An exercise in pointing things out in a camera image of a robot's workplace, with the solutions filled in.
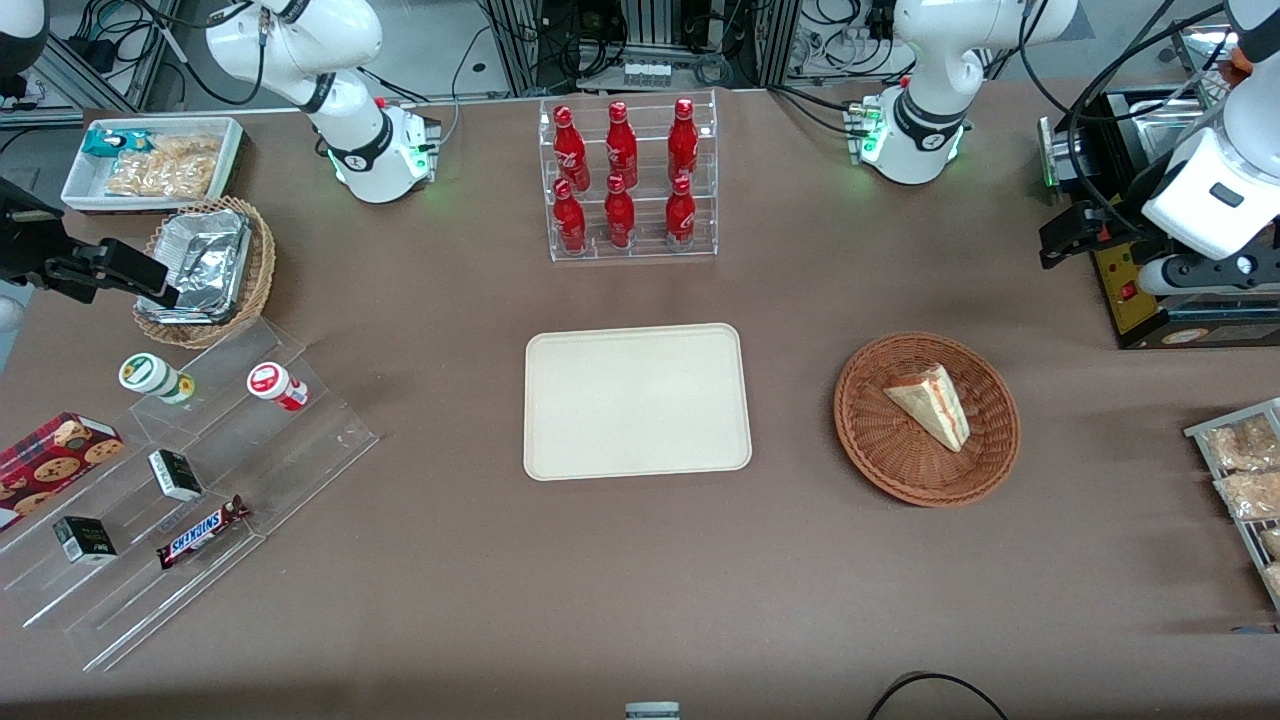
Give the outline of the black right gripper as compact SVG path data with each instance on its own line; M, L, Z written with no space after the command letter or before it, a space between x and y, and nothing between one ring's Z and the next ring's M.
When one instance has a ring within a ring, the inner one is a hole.
M180 299L166 265L120 240L102 240L92 258L63 258L69 251L63 210L1 179L3 282L52 290L82 304L91 304L99 290L119 290L161 307Z

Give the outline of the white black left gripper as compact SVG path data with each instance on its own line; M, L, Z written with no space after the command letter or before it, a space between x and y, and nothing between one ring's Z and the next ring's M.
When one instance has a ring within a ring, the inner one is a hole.
M1279 292L1277 223L1267 224L1240 251L1221 260L1197 252L1174 252L1144 264L1129 243L1100 240L1105 211L1094 204L1073 204L1039 228L1039 265L1056 268L1069 258L1103 251L1103 290L1111 299L1148 295L1156 299L1222 295L1276 296Z

